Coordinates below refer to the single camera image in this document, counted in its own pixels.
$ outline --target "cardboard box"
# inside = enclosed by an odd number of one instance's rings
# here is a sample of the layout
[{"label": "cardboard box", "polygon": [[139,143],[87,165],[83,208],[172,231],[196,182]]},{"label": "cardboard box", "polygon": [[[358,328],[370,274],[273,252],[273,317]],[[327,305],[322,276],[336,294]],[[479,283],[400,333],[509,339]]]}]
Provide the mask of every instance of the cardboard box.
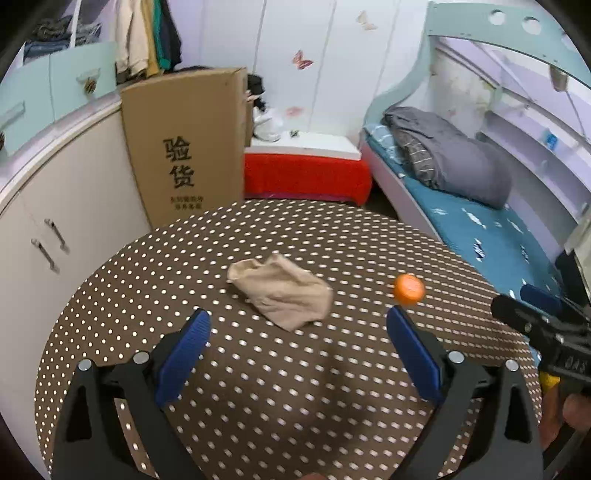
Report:
[{"label": "cardboard box", "polygon": [[135,180],[153,228],[243,199],[246,70],[182,72],[121,91]]}]

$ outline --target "cabinet door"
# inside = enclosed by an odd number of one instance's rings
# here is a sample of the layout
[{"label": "cabinet door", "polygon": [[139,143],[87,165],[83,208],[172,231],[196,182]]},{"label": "cabinet door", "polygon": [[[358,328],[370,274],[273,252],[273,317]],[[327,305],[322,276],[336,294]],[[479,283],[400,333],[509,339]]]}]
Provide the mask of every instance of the cabinet door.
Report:
[{"label": "cabinet door", "polygon": [[[34,238],[39,230],[17,196],[0,216],[0,411],[31,463],[46,472],[35,422],[45,422],[47,431],[53,419],[42,412],[35,416],[35,396],[44,394],[35,392],[35,379],[51,329],[72,291],[64,274],[50,270],[33,247]],[[59,379],[56,388],[64,388]]]},{"label": "cabinet door", "polygon": [[0,161],[52,123],[49,57],[42,57],[17,68],[0,84],[0,132],[5,137]]},{"label": "cabinet door", "polygon": [[[51,54],[51,96],[56,120],[115,90],[114,64],[114,42],[82,45]],[[87,82],[89,87],[95,82],[94,88],[85,89]]]},{"label": "cabinet door", "polygon": [[267,0],[255,73],[285,129],[307,131],[335,0]]},{"label": "cabinet door", "polygon": [[398,0],[339,0],[326,44],[311,132],[354,143],[378,86]]},{"label": "cabinet door", "polygon": [[[57,265],[72,278],[72,290],[125,244],[150,231],[119,112],[62,148],[24,186],[22,199]],[[66,250],[60,248],[58,232]]]}]

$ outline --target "folded clothes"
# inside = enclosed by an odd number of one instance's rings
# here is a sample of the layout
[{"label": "folded clothes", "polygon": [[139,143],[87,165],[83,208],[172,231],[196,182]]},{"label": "folded clothes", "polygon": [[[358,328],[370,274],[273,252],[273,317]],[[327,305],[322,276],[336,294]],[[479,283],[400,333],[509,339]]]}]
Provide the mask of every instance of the folded clothes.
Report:
[{"label": "folded clothes", "polygon": [[70,34],[67,30],[71,21],[71,15],[66,15],[59,20],[44,18],[34,28],[31,41],[68,40]]},{"label": "folded clothes", "polygon": [[101,29],[102,24],[100,22],[78,24],[78,27],[76,28],[76,46],[98,42]]},{"label": "folded clothes", "polygon": [[[92,24],[79,24],[76,28],[76,46],[96,43],[100,40],[100,22]],[[70,46],[70,33],[64,33],[61,37],[52,40],[29,40],[25,43],[24,58],[35,59],[43,55],[49,55],[57,51],[65,50]]]},{"label": "folded clothes", "polygon": [[289,332],[324,319],[332,305],[332,290],[325,281],[280,254],[271,255],[264,265],[254,258],[230,265],[228,281]]},{"label": "folded clothes", "polygon": [[69,40],[29,41],[25,43],[24,58],[34,59],[43,55],[49,55],[50,53],[65,50],[69,45]]}]

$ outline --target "orange ball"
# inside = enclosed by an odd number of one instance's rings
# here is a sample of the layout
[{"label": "orange ball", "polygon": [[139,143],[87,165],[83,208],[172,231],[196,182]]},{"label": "orange ball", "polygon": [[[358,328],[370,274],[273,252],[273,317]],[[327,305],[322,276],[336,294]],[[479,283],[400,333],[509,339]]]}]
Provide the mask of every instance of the orange ball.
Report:
[{"label": "orange ball", "polygon": [[425,296],[425,285],[414,275],[405,273],[394,281],[394,298],[400,305],[413,305]]}]

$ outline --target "round table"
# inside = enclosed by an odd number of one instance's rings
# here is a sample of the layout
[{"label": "round table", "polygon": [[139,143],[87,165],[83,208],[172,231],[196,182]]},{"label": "round table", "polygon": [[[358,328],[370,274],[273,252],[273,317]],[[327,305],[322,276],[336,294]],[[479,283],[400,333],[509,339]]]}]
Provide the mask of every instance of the round table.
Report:
[{"label": "round table", "polygon": [[[334,305],[324,321],[283,331],[226,282],[233,262],[272,252],[331,286]],[[413,321],[478,362],[515,358],[540,416],[527,344],[491,318],[495,290],[448,247],[356,207],[253,200],[156,229],[78,288],[51,332],[37,378],[35,423],[45,463],[51,468],[59,407],[78,361],[126,361],[201,307],[211,315],[210,344],[166,413],[208,478],[389,478],[431,412],[385,331],[401,273],[426,285],[424,301],[408,310]],[[118,402],[134,459],[155,476],[125,402]],[[478,405],[443,472],[457,468]]]}]

